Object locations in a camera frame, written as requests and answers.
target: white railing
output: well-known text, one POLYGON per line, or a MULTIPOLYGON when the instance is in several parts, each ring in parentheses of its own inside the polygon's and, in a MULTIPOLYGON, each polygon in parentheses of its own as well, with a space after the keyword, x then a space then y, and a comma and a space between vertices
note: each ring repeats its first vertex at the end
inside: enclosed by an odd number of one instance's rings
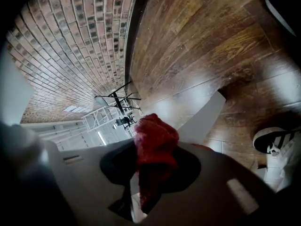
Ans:
MULTIPOLYGON (((121 106, 129 107, 127 100, 123 100, 121 106)), ((125 114, 132 112, 131 108, 123 108, 125 114)), ((117 107, 102 107, 82 117, 82 120, 87 127, 87 131, 95 130, 111 121, 122 118, 120 110, 117 107)))
POLYGON ((90 135, 87 134, 87 127, 83 120, 31 123, 21 124, 21 126, 32 129, 43 140, 53 141, 59 150, 65 150, 65 148, 72 150, 95 146, 94 142, 88 138, 90 135))
POLYGON ((134 138, 135 135, 136 135, 136 132, 135 132, 133 126, 126 128, 126 133, 128 134, 128 136, 129 136, 130 138, 134 138))

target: white surface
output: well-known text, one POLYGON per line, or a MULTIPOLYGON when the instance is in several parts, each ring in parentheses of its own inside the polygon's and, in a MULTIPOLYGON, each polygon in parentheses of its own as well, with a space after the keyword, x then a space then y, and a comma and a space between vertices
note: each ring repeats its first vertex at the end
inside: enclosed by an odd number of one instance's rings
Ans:
POLYGON ((97 132, 97 134, 99 135, 99 138, 101 139, 101 141, 103 142, 103 144, 107 145, 99 131, 97 132))
POLYGON ((114 123, 115 121, 111 121, 110 123, 96 129, 100 132, 106 144, 112 144, 129 139, 129 136, 125 132, 123 126, 117 126, 116 129, 113 129, 114 123))
POLYGON ((63 111, 69 112, 69 111, 74 110, 75 108, 76 108, 76 106, 71 105, 71 106, 67 107, 66 109, 64 109, 63 111))
POLYGON ((83 121, 21 124, 35 131, 43 140, 56 144, 59 151, 77 150, 102 145, 97 132, 86 132, 83 121))
POLYGON ((217 153, 222 153, 222 143, 208 144, 206 146, 211 148, 212 150, 214 150, 217 153))
POLYGON ((227 185, 246 215, 253 213, 259 208, 257 201, 237 178, 229 180, 227 185))
POLYGON ((267 175, 267 168, 260 168, 255 171, 255 174, 264 181, 267 175))
POLYGON ((0 56, 0 120, 7 125, 20 124, 33 95, 33 88, 16 68, 4 44, 0 56))
POLYGON ((178 129, 179 141, 201 145, 221 113, 225 102, 226 99, 220 92, 215 92, 207 104, 178 129))

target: white panel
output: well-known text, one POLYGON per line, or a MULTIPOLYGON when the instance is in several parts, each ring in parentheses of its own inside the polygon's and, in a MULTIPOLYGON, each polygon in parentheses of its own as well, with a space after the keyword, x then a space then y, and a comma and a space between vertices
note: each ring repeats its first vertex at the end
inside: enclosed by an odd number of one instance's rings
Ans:
POLYGON ((75 108, 76 108, 76 106, 74 106, 74 105, 71 105, 71 106, 67 107, 66 109, 64 109, 63 111, 65 111, 65 112, 69 112, 69 111, 72 111, 72 110, 74 110, 75 108))
POLYGON ((70 123, 57 122, 52 126, 49 126, 47 123, 40 123, 40 126, 35 125, 35 127, 31 129, 40 134, 49 134, 53 131, 51 137, 48 135, 48 140, 55 142, 59 151, 84 149, 95 146, 91 140, 88 140, 87 137, 83 137, 83 134, 87 133, 85 132, 86 127, 82 121, 73 121, 70 123))
POLYGON ((0 56, 0 120, 20 124, 23 113, 33 95, 33 88, 18 71, 3 44, 0 56))
POLYGON ((179 140, 189 144, 202 144, 222 111, 226 99, 215 92, 209 101, 182 127, 178 129, 179 140))
POLYGON ((111 121, 100 128, 99 131, 107 144, 123 141, 128 139, 127 133, 124 131, 123 126, 117 126, 117 129, 113 129, 115 121, 111 121))
POLYGON ((74 109, 72 112, 79 112, 82 109, 84 109, 84 108, 83 107, 78 107, 78 108, 74 109))
POLYGON ((86 110, 86 108, 82 108, 81 110, 77 111, 78 113, 80 112, 84 112, 86 110))

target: brick wall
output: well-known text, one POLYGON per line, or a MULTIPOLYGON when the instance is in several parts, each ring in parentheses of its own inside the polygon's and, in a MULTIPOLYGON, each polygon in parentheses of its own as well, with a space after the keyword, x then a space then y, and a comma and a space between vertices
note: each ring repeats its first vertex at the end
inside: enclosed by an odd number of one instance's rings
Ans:
POLYGON ((135 0, 29 0, 8 31, 8 51, 34 87, 22 123, 76 120, 70 105, 95 109, 95 95, 124 83, 135 0))

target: white wall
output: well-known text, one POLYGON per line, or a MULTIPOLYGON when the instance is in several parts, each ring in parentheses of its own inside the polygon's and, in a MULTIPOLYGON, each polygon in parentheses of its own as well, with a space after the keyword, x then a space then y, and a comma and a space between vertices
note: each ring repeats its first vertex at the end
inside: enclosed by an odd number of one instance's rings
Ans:
POLYGON ((59 151, 104 146, 102 140, 98 136, 98 132, 101 133, 107 145, 130 138, 122 126, 118 126, 115 130, 113 129, 113 125, 114 121, 93 131, 87 132, 87 128, 83 121, 21 124, 23 127, 34 130, 42 139, 53 141, 57 145, 59 151))
POLYGON ((208 102, 178 129, 179 140, 188 144, 201 145, 221 113, 225 102, 226 99, 221 93, 215 92, 208 102))
POLYGON ((20 124, 33 88, 16 68, 6 47, 5 43, 0 54, 0 120, 13 125, 20 124))
POLYGON ((130 138, 124 131, 123 126, 117 126, 116 130, 113 129, 114 123, 115 121, 112 121, 96 129, 96 131, 101 133, 106 144, 112 144, 130 138))

